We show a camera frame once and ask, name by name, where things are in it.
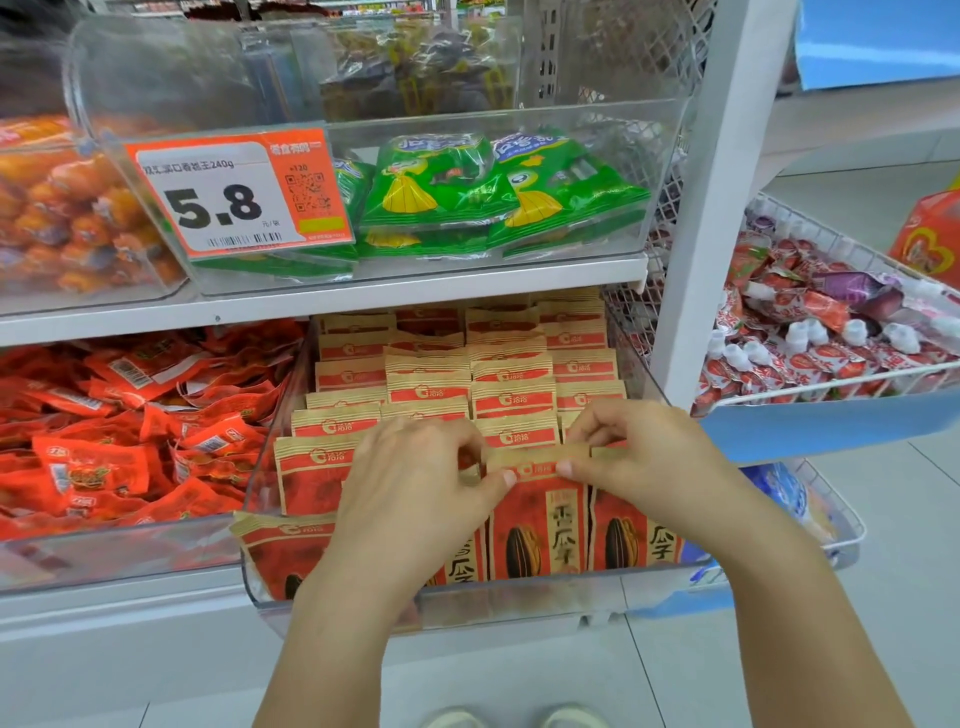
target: hand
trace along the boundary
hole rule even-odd
[[[353,454],[330,546],[303,586],[339,570],[376,584],[373,597],[399,613],[516,483],[511,471],[479,485],[460,480],[458,453],[479,462],[483,444],[468,420],[398,418],[370,430]]]
[[[683,410],[652,401],[595,400],[566,438],[593,447],[618,440],[628,443],[624,458],[564,461],[558,472],[631,502],[721,560],[771,519],[775,532],[792,531],[782,523],[792,522],[789,517]]]

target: right hand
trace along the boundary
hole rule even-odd
[[[775,531],[781,531],[781,520],[792,522],[681,409],[653,401],[595,400],[565,441],[597,448],[619,440],[627,441],[625,457],[562,461],[557,471],[631,502],[718,559],[750,541],[759,524],[774,520]]]

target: qr code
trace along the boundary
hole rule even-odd
[[[322,216],[329,213],[332,206],[330,196],[324,189],[323,172],[307,172],[286,175],[287,189],[293,196],[297,212]]]

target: forearm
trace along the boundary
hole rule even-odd
[[[798,525],[764,519],[721,564],[757,728],[912,725],[840,581]]]
[[[320,567],[303,582],[254,728],[379,724],[381,663],[395,620],[351,581]]]

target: shelf upright post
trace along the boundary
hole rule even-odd
[[[696,395],[796,11],[797,0],[717,3],[650,359],[681,409]]]

